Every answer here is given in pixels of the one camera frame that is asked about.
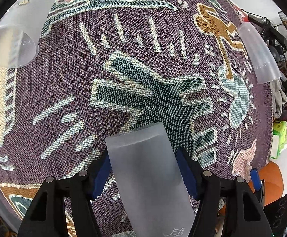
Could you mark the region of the patterned purple woven tablecloth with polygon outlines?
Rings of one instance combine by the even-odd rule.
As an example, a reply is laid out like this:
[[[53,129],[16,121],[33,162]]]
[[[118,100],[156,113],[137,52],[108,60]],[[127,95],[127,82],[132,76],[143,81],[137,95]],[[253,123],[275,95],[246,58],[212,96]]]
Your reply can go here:
[[[0,0],[0,20],[17,0]],[[228,0],[55,0],[28,65],[0,67],[0,228],[18,236],[43,181],[86,170],[106,138],[161,122],[187,189],[188,236],[272,236],[250,170],[267,165],[258,84]],[[112,167],[101,236],[136,236]]]

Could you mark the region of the grey towel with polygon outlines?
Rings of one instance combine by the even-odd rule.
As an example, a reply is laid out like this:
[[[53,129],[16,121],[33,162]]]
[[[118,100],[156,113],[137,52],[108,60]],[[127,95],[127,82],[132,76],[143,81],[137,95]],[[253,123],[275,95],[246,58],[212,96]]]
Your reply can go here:
[[[282,90],[282,82],[280,79],[273,80],[270,83],[272,93],[272,109],[273,117],[278,119],[282,115],[284,104],[287,102],[287,96]]]

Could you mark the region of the frosted cup front left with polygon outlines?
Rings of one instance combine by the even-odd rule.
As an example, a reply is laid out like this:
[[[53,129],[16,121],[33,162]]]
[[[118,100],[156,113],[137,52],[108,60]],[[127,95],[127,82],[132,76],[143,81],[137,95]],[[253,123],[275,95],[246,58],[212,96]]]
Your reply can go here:
[[[38,54],[38,40],[55,0],[17,0],[0,20],[0,67],[30,64]]]

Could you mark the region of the frosted plastic cup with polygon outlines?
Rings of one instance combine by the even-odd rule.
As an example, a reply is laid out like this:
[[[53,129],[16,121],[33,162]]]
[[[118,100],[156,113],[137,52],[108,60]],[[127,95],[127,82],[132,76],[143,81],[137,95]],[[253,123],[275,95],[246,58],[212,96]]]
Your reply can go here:
[[[116,184],[136,236],[188,236],[194,211],[164,125],[107,137]]]

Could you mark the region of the frosted cup at right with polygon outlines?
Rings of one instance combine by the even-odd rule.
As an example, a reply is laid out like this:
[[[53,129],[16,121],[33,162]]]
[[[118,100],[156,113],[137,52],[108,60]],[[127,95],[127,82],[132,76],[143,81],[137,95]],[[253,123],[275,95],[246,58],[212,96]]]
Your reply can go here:
[[[282,73],[257,29],[251,23],[244,22],[237,31],[252,62],[257,83],[265,84],[279,79]]]

